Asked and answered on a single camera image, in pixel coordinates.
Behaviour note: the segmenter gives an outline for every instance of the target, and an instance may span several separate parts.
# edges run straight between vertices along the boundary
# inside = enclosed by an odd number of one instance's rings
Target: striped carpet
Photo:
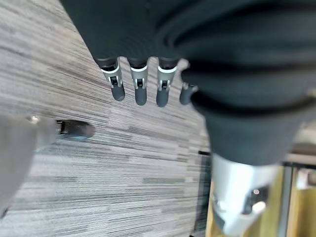
[[[115,101],[56,0],[0,1],[0,55],[2,114],[79,119],[97,131],[36,154],[1,237],[203,235],[209,162],[198,150],[208,142],[203,119],[179,103],[179,72],[158,108],[150,59],[148,101],[139,107],[122,58],[126,97]]]

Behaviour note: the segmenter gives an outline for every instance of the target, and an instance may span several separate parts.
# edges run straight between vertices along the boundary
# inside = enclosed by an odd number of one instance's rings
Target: joint
[[[147,86],[147,65],[142,68],[130,68],[133,84],[135,89],[137,90],[139,87],[143,89]]]
[[[171,87],[171,81],[170,80],[159,80],[158,81],[158,90],[162,91],[165,89],[166,91],[169,91]]]
[[[141,79],[135,79],[134,80],[134,87],[137,90],[139,87],[141,88],[146,88],[146,84],[145,84],[145,79],[141,78]]]
[[[119,64],[113,71],[106,71],[101,68],[101,71],[103,72],[104,76],[110,83],[111,88],[114,87],[121,87],[123,84],[122,77],[120,75],[120,67]]]

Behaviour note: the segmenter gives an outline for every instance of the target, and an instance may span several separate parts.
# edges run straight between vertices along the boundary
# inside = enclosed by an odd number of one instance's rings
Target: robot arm
[[[213,208],[239,235],[266,206],[267,187],[301,124],[314,117],[316,14],[309,0],[61,0],[93,58],[123,99],[119,69],[100,61],[159,57],[157,105],[185,58],[180,101],[205,117],[214,155]],[[138,67],[129,60],[139,97]]]

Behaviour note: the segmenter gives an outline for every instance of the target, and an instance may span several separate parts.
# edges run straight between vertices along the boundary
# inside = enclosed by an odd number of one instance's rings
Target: black fabric
[[[94,58],[185,58],[214,152],[280,162],[315,116],[313,0],[62,0]]]

